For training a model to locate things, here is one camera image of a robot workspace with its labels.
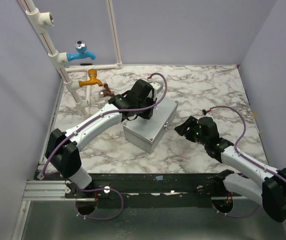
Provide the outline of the grey metal medicine box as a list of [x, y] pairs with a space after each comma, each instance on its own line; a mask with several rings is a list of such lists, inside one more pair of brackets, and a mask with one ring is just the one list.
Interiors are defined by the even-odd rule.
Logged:
[[154, 108], [149, 120], [138, 117], [123, 124], [125, 139], [151, 154], [173, 122], [177, 108], [178, 101], [166, 96]]

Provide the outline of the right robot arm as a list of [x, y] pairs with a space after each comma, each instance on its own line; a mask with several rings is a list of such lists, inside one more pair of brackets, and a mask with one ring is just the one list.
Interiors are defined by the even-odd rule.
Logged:
[[190, 116], [174, 130], [188, 141], [204, 146], [211, 158], [239, 171], [221, 174], [213, 183], [217, 195], [239, 194], [262, 206], [274, 221], [286, 220], [286, 168], [279, 170], [241, 152], [234, 143], [220, 136], [211, 117]]

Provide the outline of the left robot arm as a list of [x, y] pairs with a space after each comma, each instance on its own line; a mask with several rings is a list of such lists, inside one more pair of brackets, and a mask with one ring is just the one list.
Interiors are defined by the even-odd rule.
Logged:
[[80, 152], [94, 138], [105, 130], [130, 117], [150, 119], [157, 102], [157, 95], [163, 88], [161, 83], [137, 80], [132, 88], [112, 96], [96, 114], [66, 131], [58, 128], [50, 133], [45, 157], [65, 179], [69, 179], [76, 191], [84, 198], [94, 191], [92, 177], [82, 167]]

